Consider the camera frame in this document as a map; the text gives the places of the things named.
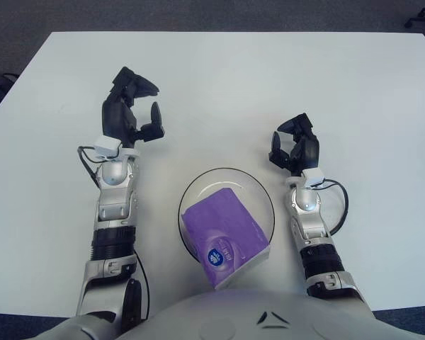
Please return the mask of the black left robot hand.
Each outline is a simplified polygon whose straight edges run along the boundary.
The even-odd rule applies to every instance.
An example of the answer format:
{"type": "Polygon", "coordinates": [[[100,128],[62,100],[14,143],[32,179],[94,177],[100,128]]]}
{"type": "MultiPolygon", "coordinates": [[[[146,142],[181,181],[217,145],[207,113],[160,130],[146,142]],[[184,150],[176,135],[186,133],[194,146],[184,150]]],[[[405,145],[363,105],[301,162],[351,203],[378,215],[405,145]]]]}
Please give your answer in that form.
{"type": "Polygon", "coordinates": [[[121,141],[124,148],[133,148],[136,141],[149,142],[164,136],[158,103],[151,107],[151,122],[137,126],[132,112],[135,99],[157,96],[159,89],[146,78],[123,67],[113,80],[113,87],[102,105],[103,135],[121,141]]]}

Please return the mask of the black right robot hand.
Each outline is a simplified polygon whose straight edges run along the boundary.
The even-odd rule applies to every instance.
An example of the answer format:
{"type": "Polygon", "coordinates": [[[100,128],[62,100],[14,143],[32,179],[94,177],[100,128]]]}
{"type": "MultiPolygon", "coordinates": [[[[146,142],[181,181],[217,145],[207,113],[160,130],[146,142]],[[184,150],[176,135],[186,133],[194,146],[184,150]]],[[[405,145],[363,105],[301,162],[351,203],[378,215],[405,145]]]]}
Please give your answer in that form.
{"type": "Polygon", "coordinates": [[[312,128],[306,113],[281,124],[273,133],[271,151],[268,153],[269,161],[281,169],[288,170],[292,176],[300,176],[303,170],[318,167],[319,140],[312,128]],[[295,145],[290,153],[281,149],[280,132],[293,136],[295,145]]]}

